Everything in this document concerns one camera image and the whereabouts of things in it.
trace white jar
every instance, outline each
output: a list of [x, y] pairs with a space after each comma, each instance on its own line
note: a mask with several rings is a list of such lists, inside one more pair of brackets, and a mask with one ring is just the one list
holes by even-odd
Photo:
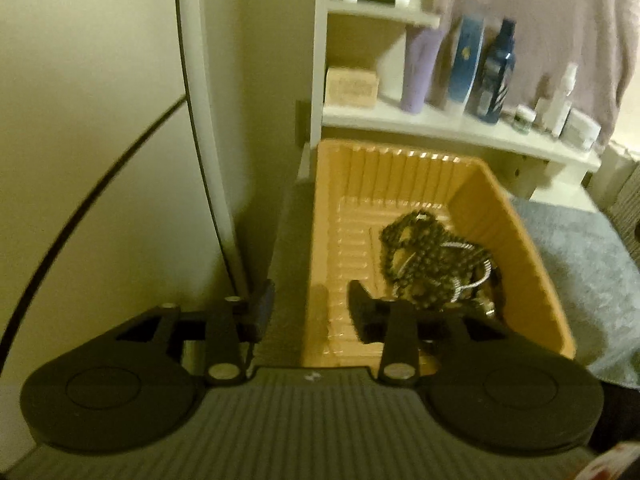
[[600, 134], [600, 125], [587, 114], [572, 108], [560, 140], [572, 148], [588, 152]]

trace soap bar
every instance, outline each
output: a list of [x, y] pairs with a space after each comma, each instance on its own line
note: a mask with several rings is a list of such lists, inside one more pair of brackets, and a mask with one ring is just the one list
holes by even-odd
[[373, 108], [378, 98], [378, 75], [359, 68], [326, 71], [324, 104]]

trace cabinet door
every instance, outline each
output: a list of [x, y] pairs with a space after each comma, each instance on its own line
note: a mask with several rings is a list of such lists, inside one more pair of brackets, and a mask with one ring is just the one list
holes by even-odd
[[[0, 0], [0, 331], [82, 199], [183, 94], [175, 0]], [[183, 105], [34, 298], [0, 378], [0, 470], [28, 441], [17, 392], [34, 368], [158, 302], [230, 290]]]

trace ribbed gray surface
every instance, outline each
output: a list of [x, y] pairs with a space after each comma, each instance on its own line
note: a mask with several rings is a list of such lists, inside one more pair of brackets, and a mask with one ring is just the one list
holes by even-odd
[[7, 476], [566, 480], [591, 458], [584, 449], [546, 458], [476, 449], [443, 430], [415, 392], [380, 386], [364, 368], [262, 368], [243, 386], [209, 391], [197, 414], [161, 442], [103, 457], [41, 446]]

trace silver screw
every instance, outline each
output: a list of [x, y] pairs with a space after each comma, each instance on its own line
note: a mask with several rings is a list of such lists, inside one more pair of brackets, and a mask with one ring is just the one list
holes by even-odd
[[233, 363], [218, 363], [209, 367], [209, 376], [219, 381], [229, 381], [240, 375], [240, 368]]
[[415, 375], [415, 368], [407, 363], [391, 363], [385, 366], [384, 372], [389, 379], [405, 381]]

